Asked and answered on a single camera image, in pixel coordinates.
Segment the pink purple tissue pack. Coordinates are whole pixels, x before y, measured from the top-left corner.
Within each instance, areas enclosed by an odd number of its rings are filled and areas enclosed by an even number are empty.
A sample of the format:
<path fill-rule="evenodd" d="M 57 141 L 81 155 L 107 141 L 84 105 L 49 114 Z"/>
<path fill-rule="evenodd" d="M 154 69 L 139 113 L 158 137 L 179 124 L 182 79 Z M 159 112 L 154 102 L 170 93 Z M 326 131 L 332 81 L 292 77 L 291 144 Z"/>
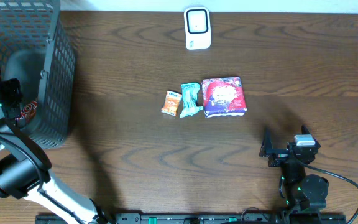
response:
<path fill-rule="evenodd" d="M 247 112 L 240 77 L 204 79 L 201 87 L 206 118 L 243 116 Z"/>

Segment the teal snack wrapper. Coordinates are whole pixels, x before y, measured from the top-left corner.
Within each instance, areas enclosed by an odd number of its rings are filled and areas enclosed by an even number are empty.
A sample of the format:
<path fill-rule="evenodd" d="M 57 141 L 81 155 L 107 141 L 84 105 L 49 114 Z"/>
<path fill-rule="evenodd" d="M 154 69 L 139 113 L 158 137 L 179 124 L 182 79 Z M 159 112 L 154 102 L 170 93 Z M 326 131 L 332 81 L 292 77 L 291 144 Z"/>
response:
<path fill-rule="evenodd" d="M 180 118 L 193 116 L 203 110 L 202 106 L 197 105 L 200 88 L 199 83 L 185 83 L 181 85 L 183 109 L 180 113 Z"/>

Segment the orange snack packet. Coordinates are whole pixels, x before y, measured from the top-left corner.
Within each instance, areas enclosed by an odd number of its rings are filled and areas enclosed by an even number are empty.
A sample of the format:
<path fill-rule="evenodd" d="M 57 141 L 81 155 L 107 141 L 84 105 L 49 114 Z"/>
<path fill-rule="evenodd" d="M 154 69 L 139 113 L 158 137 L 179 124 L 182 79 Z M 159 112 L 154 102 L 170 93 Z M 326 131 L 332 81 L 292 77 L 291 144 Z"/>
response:
<path fill-rule="evenodd" d="M 174 91 L 167 91 L 161 112 L 170 116 L 176 116 L 181 99 L 182 94 Z"/>

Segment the red chocolate bar wrapper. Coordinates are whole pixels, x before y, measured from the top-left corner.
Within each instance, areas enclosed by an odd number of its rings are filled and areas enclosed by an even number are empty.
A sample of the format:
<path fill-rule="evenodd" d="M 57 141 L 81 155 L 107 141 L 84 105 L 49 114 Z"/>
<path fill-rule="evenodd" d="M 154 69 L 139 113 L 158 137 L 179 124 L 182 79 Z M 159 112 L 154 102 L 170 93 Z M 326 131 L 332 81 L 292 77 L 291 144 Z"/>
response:
<path fill-rule="evenodd" d="M 38 102 L 36 100 L 32 100 L 30 103 L 26 104 L 20 110 L 20 115 L 16 118 L 16 121 L 29 123 L 36 115 L 37 106 Z"/>

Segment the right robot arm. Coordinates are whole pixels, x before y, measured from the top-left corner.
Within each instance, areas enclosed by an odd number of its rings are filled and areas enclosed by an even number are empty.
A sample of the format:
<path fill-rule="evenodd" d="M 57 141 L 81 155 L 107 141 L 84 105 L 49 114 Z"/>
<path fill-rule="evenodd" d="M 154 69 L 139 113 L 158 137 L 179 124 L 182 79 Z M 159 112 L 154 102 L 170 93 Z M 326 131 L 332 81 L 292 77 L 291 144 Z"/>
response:
<path fill-rule="evenodd" d="M 315 160 L 320 144 L 306 126 L 294 136 L 286 148 L 273 146 L 270 131 L 266 129 L 259 156 L 268 157 L 268 166 L 279 167 L 279 192 L 288 208 L 277 217 L 281 223 L 322 223 L 321 210 L 326 207 L 329 182 L 324 177 L 306 174 L 305 167 Z"/>

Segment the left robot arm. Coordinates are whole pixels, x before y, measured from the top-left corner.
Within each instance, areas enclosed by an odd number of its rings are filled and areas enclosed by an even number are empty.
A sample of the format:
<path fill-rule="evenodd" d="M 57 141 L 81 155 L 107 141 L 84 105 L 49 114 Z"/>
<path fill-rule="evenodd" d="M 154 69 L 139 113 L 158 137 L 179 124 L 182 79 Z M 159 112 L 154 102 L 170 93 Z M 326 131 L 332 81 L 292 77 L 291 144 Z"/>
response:
<path fill-rule="evenodd" d="M 0 78 L 0 197 L 35 202 L 67 223 L 111 223 L 93 200 L 52 172 L 43 149 L 17 127 L 21 99 L 19 80 Z"/>

